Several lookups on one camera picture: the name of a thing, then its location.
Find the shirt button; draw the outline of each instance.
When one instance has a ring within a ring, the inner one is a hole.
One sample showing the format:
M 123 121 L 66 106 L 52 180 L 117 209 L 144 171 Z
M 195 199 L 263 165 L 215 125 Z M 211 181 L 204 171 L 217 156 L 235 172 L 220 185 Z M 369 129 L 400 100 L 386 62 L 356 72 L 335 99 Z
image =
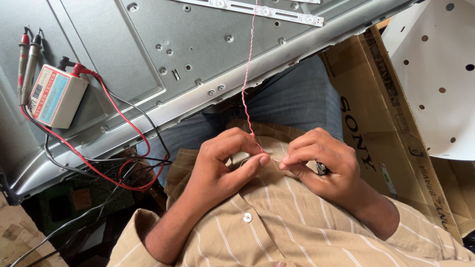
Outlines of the shirt button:
M 287 264 L 285 263 L 285 261 L 278 260 L 278 261 L 274 262 L 275 267 L 285 267 L 286 265 Z
M 252 215 L 249 212 L 244 213 L 244 217 L 242 218 L 245 222 L 252 221 Z

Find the red wire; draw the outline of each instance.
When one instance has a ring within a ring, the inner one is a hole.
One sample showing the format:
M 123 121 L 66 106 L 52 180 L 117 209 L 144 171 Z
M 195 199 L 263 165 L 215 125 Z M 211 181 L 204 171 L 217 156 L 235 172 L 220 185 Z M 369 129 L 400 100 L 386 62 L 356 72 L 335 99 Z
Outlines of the red wire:
M 249 63 L 251 63 L 251 55 L 252 55 L 252 39 L 254 37 L 254 18 L 256 17 L 256 13 L 257 13 L 257 0 L 256 0 L 256 6 L 254 7 L 254 16 L 252 16 L 252 29 L 251 29 L 251 50 L 249 51 L 249 59 L 247 60 L 247 66 L 246 66 L 246 77 L 244 78 L 244 84 L 242 85 L 242 91 L 241 91 L 241 95 L 242 95 L 242 104 L 244 105 L 244 112 L 246 112 L 246 115 L 247 115 L 247 122 L 249 123 L 249 129 L 251 130 L 251 136 L 252 136 L 252 140 L 259 146 L 259 148 L 261 149 L 261 152 L 264 153 L 264 150 L 262 149 L 262 147 L 256 142 L 255 140 L 255 134 L 254 134 L 254 131 L 252 130 L 251 128 L 251 118 L 249 116 L 249 113 L 247 113 L 247 106 L 246 106 L 246 102 L 244 101 L 244 90 L 246 88 L 246 83 L 247 83 L 247 74 L 249 72 Z
M 97 77 L 99 79 L 99 81 L 101 82 L 101 85 L 102 85 L 102 88 L 104 89 L 104 92 L 105 94 L 107 95 L 107 97 L 109 98 L 109 100 L 111 101 L 112 105 L 114 106 L 115 110 L 119 113 L 119 115 L 128 123 L 130 124 L 130 126 L 132 126 L 132 128 L 134 128 L 134 130 L 136 132 L 139 133 L 139 135 L 143 138 L 143 140 L 145 141 L 145 143 L 147 144 L 147 153 L 145 155 L 142 155 L 142 157 L 146 157 L 149 153 L 150 153 L 150 144 L 148 143 L 147 139 L 145 138 L 145 135 L 143 135 L 143 133 L 137 128 L 135 127 L 135 125 L 129 121 L 125 116 L 124 114 L 122 114 L 122 112 L 119 110 L 119 108 L 117 107 L 117 105 L 114 103 L 114 101 L 112 100 L 111 96 L 109 95 L 109 92 L 107 91 L 106 87 L 105 87 L 105 84 L 104 82 L 102 81 L 102 78 L 94 71 L 92 70 L 89 70 L 89 69 L 83 69 L 81 71 L 81 73 L 87 73 L 87 74 L 91 74 L 93 75 L 94 77 Z M 29 118 L 26 116 L 25 112 L 23 111 L 23 108 L 20 108 L 21 110 L 21 113 L 23 114 L 23 116 L 29 120 Z M 160 175 L 160 173 L 162 172 L 163 170 L 163 167 L 165 165 L 165 162 L 163 162 L 160 166 L 160 170 L 158 171 L 158 173 L 156 174 L 156 176 L 152 179 L 152 181 L 150 181 L 148 184 L 146 185 L 143 185 L 143 186 L 140 186 L 140 187 L 130 187 L 130 186 L 127 186 L 127 185 L 124 185 L 124 184 L 121 184 L 117 181 L 114 181 L 113 179 L 111 179 L 110 177 L 106 176 L 105 174 L 101 173 L 99 170 L 97 170 L 91 163 L 89 163 L 82 155 L 81 153 L 79 153 L 79 151 L 76 150 L 76 148 L 74 148 L 68 141 L 66 141 L 64 138 L 62 138 L 61 136 L 59 136 L 58 134 L 56 134 L 55 132 L 51 131 L 49 128 L 39 124 L 43 129 L 45 129 L 46 131 L 48 131 L 50 134 L 54 135 L 56 138 L 58 138 L 59 140 L 61 140 L 64 144 L 66 144 L 89 168 L 91 168 L 91 170 L 93 170 L 94 172 L 96 172 L 97 174 L 99 174 L 100 176 L 102 176 L 103 178 L 113 182 L 114 184 L 120 186 L 120 187 L 123 187 L 123 188 L 126 188 L 126 189 L 129 189 L 129 190 L 134 190 L 134 191 L 146 191 L 148 190 L 152 184 L 158 179 L 158 176 Z M 124 168 L 124 166 L 131 162 L 132 159 L 130 160 L 127 160 L 122 166 L 121 168 L 119 169 L 119 175 L 121 174 L 122 172 L 122 169 Z

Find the slot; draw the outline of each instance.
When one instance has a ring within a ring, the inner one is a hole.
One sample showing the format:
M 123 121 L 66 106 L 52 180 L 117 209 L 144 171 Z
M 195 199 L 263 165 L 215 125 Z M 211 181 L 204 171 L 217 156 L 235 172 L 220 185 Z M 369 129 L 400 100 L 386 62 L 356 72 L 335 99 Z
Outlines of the slot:
M 234 8 L 240 8 L 240 9 L 245 9 L 245 10 L 254 10 L 254 8 L 248 8 L 248 7 L 243 7 L 243 6 L 238 6 L 238 5 L 231 5 Z
M 290 15 L 290 14 L 284 14 L 284 13 L 279 13 L 279 12 L 276 12 L 276 15 L 285 16 L 285 17 L 294 18 L 294 19 L 298 19 L 298 16 L 294 16 L 294 15 Z
M 173 76 L 175 76 L 175 80 L 180 80 L 180 75 L 176 69 L 172 70 L 171 72 L 173 73 Z

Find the forearm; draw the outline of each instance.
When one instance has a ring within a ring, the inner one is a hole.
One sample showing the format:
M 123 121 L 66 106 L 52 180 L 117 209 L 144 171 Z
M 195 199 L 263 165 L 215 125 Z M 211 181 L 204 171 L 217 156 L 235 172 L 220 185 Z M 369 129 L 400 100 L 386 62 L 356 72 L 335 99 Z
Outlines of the forearm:
M 360 180 L 342 207 L 368 227 L 378 238 L 387 240 L 398 228 L 399 211 L 384 196 Z
M 164 264 L 173 264 L 204 214 L 205 211 L 183 194 L 145 238 L 148 252 Z

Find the label sticker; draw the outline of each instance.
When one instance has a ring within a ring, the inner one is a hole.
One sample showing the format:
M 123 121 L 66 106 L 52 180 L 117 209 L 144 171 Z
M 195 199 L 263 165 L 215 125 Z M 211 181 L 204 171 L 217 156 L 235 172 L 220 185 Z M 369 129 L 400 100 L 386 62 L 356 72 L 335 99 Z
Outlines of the label sticker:
M 32 116 L 50 124 L 68 82 L 69 77 L 48 67 L 43 67 L 34 90 L 31 92 L 29 110 Z
M 386 169 L 386 166 L 382 163 L 379 163 L 379 165 L 381 167 L 381 171 L 383 172 L 384 180 L 386 181 L 389 191 L 392 194 L 392 197 L 395 200 L 399 200 L 398 195 L 396 193 L 396 189 L 394 188 L 394 185 L 392 184 L 391 177 L 389 177 L 389 173 L 388 173 L 388 170 Z

